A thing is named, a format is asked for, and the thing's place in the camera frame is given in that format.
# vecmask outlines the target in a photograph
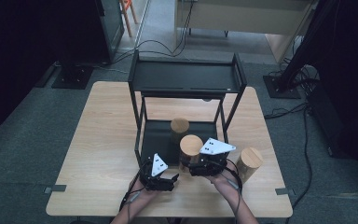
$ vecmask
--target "black cable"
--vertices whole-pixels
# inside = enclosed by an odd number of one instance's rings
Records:
[[[140,190],[132,191],[133,186],[135,185],[135,182],[136,182],[136,180],[138,179],[140,173],[141,173],[141,169],[139,169],[138,173],[136,173],[136,176],[133,178],[129,189],[127,190],[126,194],[124,195],[123,200],[121,201],[121,204],[120,204],[120,207],[119,207],[118,211],[121,211],[121,209],[123,208],[123,206],[126,205],[127,200],[128,200],[128,198],[129,198],[130,194],[132,194],[133,192],[136,192],[136,191],[140,191]]]
[[[288,115],[288,114],[293,114],[299,111],[302,111],[303,109],[305,109],[308,106],[308,103],[302,103],[300,105],[297,105],[295,107],[293,107],[290,110],[287,110],[285,108],[275,108],[272,110],[271,114],[265,115],[264,119],[276,119],[276,118],[280,118],[282,116]],[[275,111],[277,110],[283,110],[284,112],[281,113],[275,113]]]
[[[314,78],[310,78],[310,72],[308,71],[306,66],[304,66],[299,73],[301,75],[300,80],[299,83],[295,85],[299,84],[304,90],[305,94],[309,96],[315,88],[315,83],[319,82],[319,79],[317,79],[316,76]]]
[[[234,161],[232,161],[232,160],[230,160],[230,159],[226,159],[226,160],[229,161],[229,162],[231,162],[231,163],[234,165],[235,170],[237,171],[237,174],[239,174],[240,172],[238,171],[238,167],[237,167],[237,165],[234,163]]]
[[[282,62],[279,63],[279,71],[269,72],[269,73],[268,73],[268,76],[269,76],[269,77],[279,77],[279,76],[283,73],[283,71],[284,71],[284,69],[282,68],[283,65],[286,66],[287,64],[290,63],[290,61],[291,61],[291,59],[289,59],[289,58],[284,58],[284,59],[282,60]]]
[[[141,190],[143,190],[144,188],[145,188],[145,187],[143,187],[143,188],[141,188],[141,189],[137,189],[137,190],[131,191],[130,194],[135,193],[135,192],[138,192],[138,191],[141,191]]]
[[[295,203],[292,205],[293,210],[295,210],[298,203],[303,199],[304,195],[308,192],[308,190],[310,189],[310,184],[312,183],[312,167],[310,165],[310,158],[308,156],[308,125],[307,125],[308,109],[310,109],[308,106],[304,108],[303,119],[304,119],[304,130],[305,130],[304,156],[305,156],[305,160],[307,162],[307,168],[309,171],[309,180],[308,180],[308,184],[307,184],[306,188],[304,189],[304,191],[301,193],[301,195],[297,198]],[[289,220],[290,220],[290,217],[288,217],[286,219],[285,223],[288,224]]]
[[[161,43],[161,42],[159,42],[159,41],[157,41],[157,40],[145,40],[145,41],[143,41],[142,43],[140,43],[139,45],[135,46],[133,49],[130,49],[130,50],[124,52],[123,54],[121,54],[120,56],[118,56],[118,57],[116,58],[116,60],[112,62],[112,64],[118,63],[118,62],[120,62],[120,61],[122,61],[122,60],[124,60],[124,59],[126,59],[126,58],[128,58],[128,57],[130,57],[130,56],[132,56],[133,53],[130,53],[130,52],[132,52],[132,51],[138,49],[138,48],[141,47],[144,43],[148,43],[148,42],[154,42],[154,43],[160,44],[160,45],[163,46],[170,54],[168,54],[168,53],[163,53],[163,52],[157,52],[157,51],[150,51],[150,50],[148,50],[148,51],[140,50],[140,51],[139,51],[140,53],[156,53],[156,54],[162,54],[162,55],[169,56],[169,57],[177,57],[177,56],[179,56],[179,55],[183,52],[183,50],[185,49],[185,46],[186,46],[186,32],[187,32],[187,29],[188,29],[188,25],[189,25],[189,23],[190,23],[191,12],[192,12],[193,6],[194,6],[194,1],[191,1],[190,10],[189,10],[189,12],[188,12],[188,15],[187,15],[187,18],[186,18],[186,22],[185,22],[185,27],[182,29],[182,33],[181,33],[181,37],[180,37],[181,40],[180,40],[179,44],[176,46],[176,48],[175,48],[174,50],[170,50],[166,45],[164,45],[163,43]],[[182,45],[182,42],[183,42],[184,40],[185,40],[185,42],[184,42],[184,45],[183,45],[181,51],[180,51],[179,53],[177,53],[177,54],[174,54],[174,53],[179,49],[179,47]]]
[[[231,175],[235,178],[235,180],[237,181],[237,184],[238,184],[238,189],[240,191],[240,193],[242,194],[242,180],[240,179],[240,176],[239,174],[235,173],[235,171],[233,170],[230,170],[229,168],[227,168],[226,166],[223,166],[215,161],[207,161],[207,162],[210,162],[211,164],[214,164],[214,165],[217,165],[219,166],[220,168],[222,169],[225,169],[227,171],[229,171],[231,173]]]

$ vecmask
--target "wooden block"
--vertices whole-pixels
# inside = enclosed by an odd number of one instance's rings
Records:
[[[190,124],[187,119],[176,118],[171,121],[171,141],[179,144],[183,137],[187,135]]]
[[[247,147],[237,160],[237,167],[242,183],[245,183],[252,174],[263,164],[263,157],[254,147]]]
[[[189,173],[188,164],[197,162],[199,160],[200,149],[202,148],[202,140],[194,135],[186,135],[182,141],[180,141],[180,162],[179,169],[184,173]]]

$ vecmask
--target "gray carpet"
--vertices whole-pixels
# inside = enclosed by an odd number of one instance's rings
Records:
[[[150,1],[150,10],[158,10],[156,3],[162,3],[162,0]],[[162,10],[160,13],[166,15],[169,12]],[[158,15],[156,11],[149,11],[149,14]],[[155,19],[146,18],[142,40],[166,37],[152,32],[166,29],[153,23]],[[201,36],[198,31],[193,34]],[[259,41],[265,41],[260,36],[257,39],[257,45],[262,44]],[[181,57],[219,61],[232,57],[232,52],[222,50],[218,44],[214,47],[210,43],[210,46],[199,49],[196,45],[189,44]],[[143,49],[161,50],[158,46],[144,46]],[[262,76],[278,70],[279,66],[271,62],[272,56],[264,49],[241,53],[249,86],[256,89],[263,113],[266,115],[274,108],[290,109],[304,103],[302,90],[303,97],[299,100],[269,98]],[[155,54],[144,56],[156,57]],[[76,219],[48,216],[45,210],[49,195],[44,193],[44,189],[56,181],[92,84],[100,80],[126,81],[128,74],[123,72],[129,71],[130,63],[129,58],[108,67],[115,70],[95,69],[87,88],[82,91],[52,89],[50,86],[56,73],[46,87],[33,88],[0,126],[0,223],[70,223]],[[330,158],[320,127],[312,115],[306,117],[313,178],[309,192],[297,205],[290,223],[358,223],[358,162]],[[296,193],[291,196],[293,203],[309,180],[304,157],[303,114],[298,112],[279,119],[268,119],[267,125],[286,187]],[[117,199],[117,204],[112,206],[118,206],[120,200]],[[82,219],[108,223],[109,217]],[[281,218],[260,218],[259,221],[284,223]],[[153,223],[153,219],[139,223]]]

